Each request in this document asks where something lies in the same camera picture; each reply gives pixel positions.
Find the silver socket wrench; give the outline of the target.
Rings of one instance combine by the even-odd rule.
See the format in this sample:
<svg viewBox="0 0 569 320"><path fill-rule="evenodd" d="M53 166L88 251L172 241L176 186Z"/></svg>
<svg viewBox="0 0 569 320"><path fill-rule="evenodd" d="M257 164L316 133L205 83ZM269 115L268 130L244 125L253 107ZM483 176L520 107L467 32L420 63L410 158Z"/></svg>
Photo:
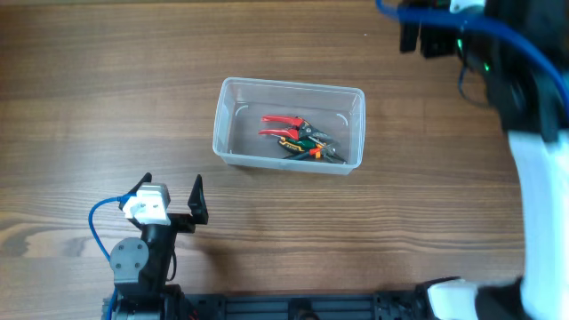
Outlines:
<svg viewBox="0 0 569 320"><path fill-rule="evenodd" d="M317 138L310 137L310 139L316 144L315 148L321 148L322 155L331 155L335 153L335 146L333 143L322 142Z"/></svg>

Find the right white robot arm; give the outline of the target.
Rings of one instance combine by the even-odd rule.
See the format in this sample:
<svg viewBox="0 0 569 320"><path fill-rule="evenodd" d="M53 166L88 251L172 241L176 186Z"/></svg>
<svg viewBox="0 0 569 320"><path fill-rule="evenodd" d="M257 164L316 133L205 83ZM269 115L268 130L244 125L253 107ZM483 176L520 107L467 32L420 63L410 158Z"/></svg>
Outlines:
<svg viewBox="0 0 569 320"><path fill-rule="evenodd" d="M568 316L568 3L566 0L403 1L402 52L456 55L485 84L521 190L525 271L508 284L444 280L427 290L438 319Z"/></svg>

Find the red handled pruning shears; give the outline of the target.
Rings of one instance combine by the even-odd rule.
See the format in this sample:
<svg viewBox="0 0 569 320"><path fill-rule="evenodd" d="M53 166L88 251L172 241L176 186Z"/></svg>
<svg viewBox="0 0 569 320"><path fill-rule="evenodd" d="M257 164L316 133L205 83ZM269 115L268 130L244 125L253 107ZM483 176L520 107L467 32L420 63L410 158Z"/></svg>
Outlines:
<svg viewBox="0 0 569 320"><path fill-rule="evenodd" d="M310 137L321 141L333 140L329 134L318 130L307 120L298 116L266 115L261 118L263 123L287 124L286 128L268 128L259 131L259 135L276 135L293 140L310 140Z"/></svg>

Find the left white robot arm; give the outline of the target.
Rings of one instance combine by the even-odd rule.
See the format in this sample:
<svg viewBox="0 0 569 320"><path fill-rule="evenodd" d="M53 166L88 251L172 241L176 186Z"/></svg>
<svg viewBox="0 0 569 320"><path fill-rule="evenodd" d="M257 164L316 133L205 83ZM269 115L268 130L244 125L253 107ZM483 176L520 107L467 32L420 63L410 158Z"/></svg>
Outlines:
<svg viewBox="0 0 569 320"><path fill-rule="evenodd" d="M189 213L169 213L165 184L148 172L118 199L125 218L140 231L121 240L109 254L115 292L106 303L104 319L198 319L197 309L171 281L177 272L175 242L208 223L203 179L197 175L188 197Z"/></svg>

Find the green screwdriver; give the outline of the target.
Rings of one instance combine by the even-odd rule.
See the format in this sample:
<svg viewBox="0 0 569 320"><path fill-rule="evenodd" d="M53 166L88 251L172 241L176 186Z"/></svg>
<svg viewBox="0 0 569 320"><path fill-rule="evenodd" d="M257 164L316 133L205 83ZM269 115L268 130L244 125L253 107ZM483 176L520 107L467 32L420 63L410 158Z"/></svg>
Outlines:
<svg viewBox="0 0 569 320"><path fill-rule="evenodd" d="M283 147L293 154L299 154L316 148L317 144L313 140L293 140L285 138Z"/></svg>

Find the orange black pliers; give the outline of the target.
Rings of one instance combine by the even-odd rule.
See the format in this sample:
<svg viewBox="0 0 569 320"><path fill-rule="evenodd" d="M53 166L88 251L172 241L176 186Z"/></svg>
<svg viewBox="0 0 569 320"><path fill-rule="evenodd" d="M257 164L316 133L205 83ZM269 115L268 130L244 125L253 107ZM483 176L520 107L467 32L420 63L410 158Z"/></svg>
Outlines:
<svg viewBox="0 0 569 320"><path fill-rule="evenodd" d="M345 164L347 161L337 154L333 144L319 140L293 140L280 137L278 145L290 153L288 160L318 160L324 159L332 164Z"/></svg>

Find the black red screwdriver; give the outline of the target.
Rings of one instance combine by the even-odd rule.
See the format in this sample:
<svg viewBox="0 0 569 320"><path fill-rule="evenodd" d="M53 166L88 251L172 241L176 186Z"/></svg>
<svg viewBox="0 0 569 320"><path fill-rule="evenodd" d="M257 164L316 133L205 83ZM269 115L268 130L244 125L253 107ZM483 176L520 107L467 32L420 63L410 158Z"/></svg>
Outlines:
<svg viewBox="0 0 569 320"><path fill-rule="evenodd" d="M286 156L285 159L287 160L305 160L308 158L315 158L318 159L322 156L321 148L312 148L307 151L301 152L299 154Z"/></svg>

